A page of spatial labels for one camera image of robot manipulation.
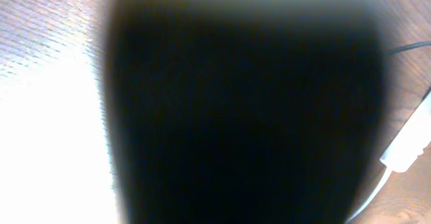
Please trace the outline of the white power strip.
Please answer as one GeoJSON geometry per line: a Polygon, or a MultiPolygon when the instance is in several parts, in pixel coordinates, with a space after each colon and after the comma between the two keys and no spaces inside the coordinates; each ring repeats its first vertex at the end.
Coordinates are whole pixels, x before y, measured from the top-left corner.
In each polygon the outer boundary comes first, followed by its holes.
{"type": "Polygon", "coordinates": [[[390,170],[406,172],[430,143],[430,93],[422,100],[380,157],[390,170]]]}

